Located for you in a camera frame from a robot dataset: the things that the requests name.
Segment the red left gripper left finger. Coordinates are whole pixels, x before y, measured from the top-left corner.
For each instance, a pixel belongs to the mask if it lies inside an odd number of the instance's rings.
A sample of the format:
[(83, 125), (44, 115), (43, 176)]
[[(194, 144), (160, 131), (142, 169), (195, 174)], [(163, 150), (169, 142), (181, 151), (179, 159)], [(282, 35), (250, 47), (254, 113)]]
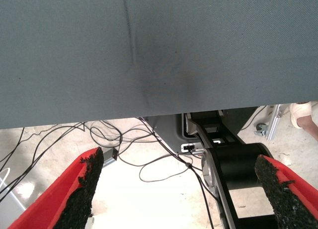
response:
[(80, 154), (10, 228), (85, 228), (103, 163), (100, 147)]

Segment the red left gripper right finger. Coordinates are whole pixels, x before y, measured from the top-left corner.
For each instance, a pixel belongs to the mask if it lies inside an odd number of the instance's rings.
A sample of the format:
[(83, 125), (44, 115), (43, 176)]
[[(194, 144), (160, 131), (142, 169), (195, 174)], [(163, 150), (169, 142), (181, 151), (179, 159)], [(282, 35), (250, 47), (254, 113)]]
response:
[(259, 155), (255, 173), (280, 229), (318, 227), (318, 190), (283, 163)]

